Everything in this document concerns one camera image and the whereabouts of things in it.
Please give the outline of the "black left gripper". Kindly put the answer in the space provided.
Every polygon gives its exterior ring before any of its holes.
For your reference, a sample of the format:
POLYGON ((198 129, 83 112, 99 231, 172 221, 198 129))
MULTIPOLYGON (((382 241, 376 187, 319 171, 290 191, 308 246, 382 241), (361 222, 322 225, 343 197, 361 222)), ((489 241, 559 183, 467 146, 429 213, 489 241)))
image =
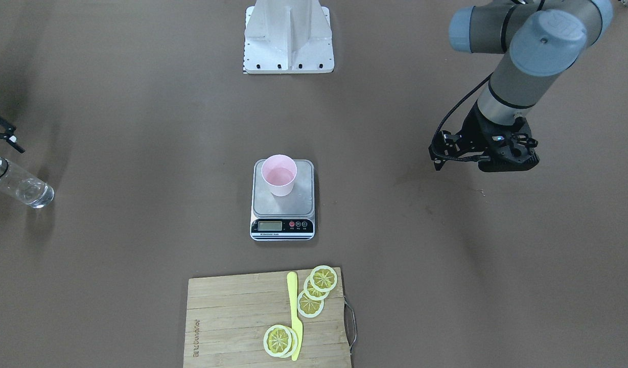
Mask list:
POLYGON ((461 130, 438 131, 429 147, 435 170, 447 161, 476 162, 483 172, 516 172, 533 169, 540 158, 526 117, 515 115, 510 125, 492 123, 477 104, 464 119, 461 130))

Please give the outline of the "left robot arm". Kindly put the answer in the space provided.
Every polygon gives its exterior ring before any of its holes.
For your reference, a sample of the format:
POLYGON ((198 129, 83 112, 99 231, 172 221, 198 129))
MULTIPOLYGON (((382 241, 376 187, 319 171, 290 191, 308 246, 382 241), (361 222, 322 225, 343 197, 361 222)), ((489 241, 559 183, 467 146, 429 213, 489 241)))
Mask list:
POLYGON ((434 168, 475 162, 482 172, 533 169, 540 158, 527 114, 557 78, 599 41, 614 16, 610 1, 493 1, 459 9, 449 24, 455 51, 501 54, 459 132, 438 126, 434 168))

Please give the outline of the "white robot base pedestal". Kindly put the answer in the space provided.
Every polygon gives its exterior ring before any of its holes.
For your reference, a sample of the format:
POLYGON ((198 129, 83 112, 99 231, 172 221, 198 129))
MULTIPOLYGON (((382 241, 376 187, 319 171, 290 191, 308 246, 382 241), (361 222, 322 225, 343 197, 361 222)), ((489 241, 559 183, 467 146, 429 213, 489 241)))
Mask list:
POLYGON ((247 74, 331 73, 331 13, 319 1, 257 1, 245 10, 247 74))

